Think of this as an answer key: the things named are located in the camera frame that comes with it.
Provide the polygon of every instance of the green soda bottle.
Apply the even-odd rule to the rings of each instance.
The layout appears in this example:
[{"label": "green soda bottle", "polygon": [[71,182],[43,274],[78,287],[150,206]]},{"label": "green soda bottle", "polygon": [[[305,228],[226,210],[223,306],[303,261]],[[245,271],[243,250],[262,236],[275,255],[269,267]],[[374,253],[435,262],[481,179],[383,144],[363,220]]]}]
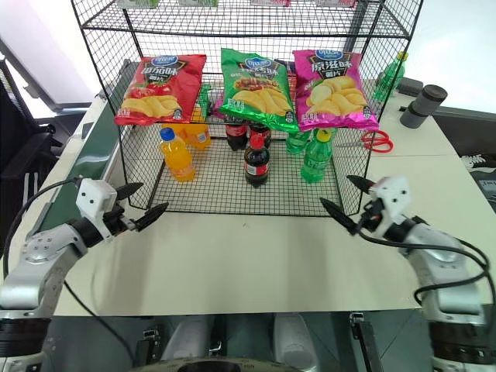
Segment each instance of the green soda bottle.
[{"label": "green soda bottle", "polygon": [[286,150],[289,153],[300,153],[307,146],[307,141],[312,135],[312,131],[289,133],[286,139]]},{"label": "green soda bottle", "polygon": [[[405,75],[405,64],[403,64],[402,62],[405,62],[407,58],[408,53],[398,53],[398,55],[396,56],[396,60],[392,64],[389,64],[382,73],[381,81],[374,91],[374,98],[377,99],[379,102],[385,102],[388,99],[388,92],[391,84],[393,84],[393,89],[391,90],[391,92],[393,92],[400,84],[401,79]],[[396,74],[396,70],[398,69],[399,64],[401,64],[400,70],[398,71],[398,75],[396,75],[396,78],[394,79],[394,74]]]},{"label": "green soda bottle", "polygon": [[319,129],[307,146],[301,169],[301,176],[305,181],[309,183],[319,182],[324,178],[332,157],[331,137],[331,130]]}]

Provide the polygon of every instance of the wire mesh shelf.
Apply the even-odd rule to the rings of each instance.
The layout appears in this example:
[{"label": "wire mesh shelf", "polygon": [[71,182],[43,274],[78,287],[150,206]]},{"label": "wire mesh shelf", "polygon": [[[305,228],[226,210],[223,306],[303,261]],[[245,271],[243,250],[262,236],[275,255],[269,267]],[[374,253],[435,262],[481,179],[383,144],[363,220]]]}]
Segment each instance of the wire mesh shelf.
[{"label": "wire mesh shelf", "polygon": [[[294,60],[293,50],[361,53],[364,93],[380,118],[385,103],[373,100],[376,81],[398,52],[408,49],[422,6],[422,0],[359,0],[347,9],[317,7],[312,0],[292,0],[287,8],[255,6],[250,0],[219,0],[218,7],[183,7],[176,1],[160,0],[155,9],[122,10],[113,0],[72,0],[114,113],[141,57],[206,54],[202,84],[222,88],[220,51],[225,47],[286,61]],[[269,181],[255,189],[244,180],[243,152],[231,151],[224,122],[217,123],[221,125],[210,124],[212,145],[206,151],[192,150],[196,178],[182,184],[164,167],[158,150],[160,124],[119,127],[126,181],[144,183],[131,205],[150,208],[169,202],[169,210],[176,212],[322,216],[326,213],[319,197],[325,197],[346,214],[358,212],[361,194],[346,175],[365,176],[370,151],[340,145],[359,143],[363,132],[338,130],[332,162],[318,184],[303,182],[303,156],[287,154],[285,133],[273,133]]]}]

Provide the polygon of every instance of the desk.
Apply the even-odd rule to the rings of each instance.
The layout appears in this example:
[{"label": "desk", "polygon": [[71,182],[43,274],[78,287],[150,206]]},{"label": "desk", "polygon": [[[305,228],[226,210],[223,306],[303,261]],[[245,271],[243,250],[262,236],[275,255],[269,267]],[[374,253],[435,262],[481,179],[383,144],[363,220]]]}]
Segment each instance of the desk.
[{"label": "desk", "polygon": [[[368,177],[406,175],[410,213],[470,241],[496,262],[496,215],[434,120],[416,130],[399,124],[398,107],[409,99],[390,100],[382,129],[396,148],[374,154]],[[64,153],[46,184],[68,173],[74,152]],[[34,203],[23,219],[11,262],[49,197]],[[130,217],[141,213],[126,209]],[[413,308],[418,287],[408,261],[394,249],[353,238],[331,219],[191,213],[166,213],[141,233],[98,244],[67,281],[100,315]],[[484,282],[480,289],[489,301]],[[64,290],[56,315],[88,314]]]}]

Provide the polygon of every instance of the white tabletop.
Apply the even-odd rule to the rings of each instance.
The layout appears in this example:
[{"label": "white tabletop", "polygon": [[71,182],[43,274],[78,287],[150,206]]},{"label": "white tabletop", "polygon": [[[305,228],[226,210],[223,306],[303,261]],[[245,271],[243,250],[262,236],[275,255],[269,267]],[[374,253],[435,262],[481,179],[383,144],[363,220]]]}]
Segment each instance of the white tabletop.
[{"label": "white tabletop", "polygon": [[[406,175],[410,213],[479,246],[496,262],[496,215],[433,120],[415,130],[399,124],[396,110],[409,100],[400,96],[388,105],[382,129],[395,153],[373,157],[368,177]],[[62,168],[47,182],[70,169]],[[11,262],[37,204],[19,227]],[[142,212],[128,208],[128,213]],[[101,315],[412,308],[418,287],[395,249],[351,237],[331,219],[191,213],[166,213],[141,233],[98,244],[67,281]],[[480,288],[489,301],[485,284]],[[66,291],[56,314],[87,315]]]}]

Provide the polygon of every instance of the black office chair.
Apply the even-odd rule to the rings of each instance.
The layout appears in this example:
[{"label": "black office chair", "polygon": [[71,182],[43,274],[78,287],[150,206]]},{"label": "black office chair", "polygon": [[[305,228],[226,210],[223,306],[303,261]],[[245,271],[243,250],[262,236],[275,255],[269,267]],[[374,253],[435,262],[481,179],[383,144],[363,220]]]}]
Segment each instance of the black office chair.
[{"label": "black office chair", "polygon": [[0,60],[0,242],[23,203],[39,189],[57,162],[53,127],[29,112],[5,60]]}]

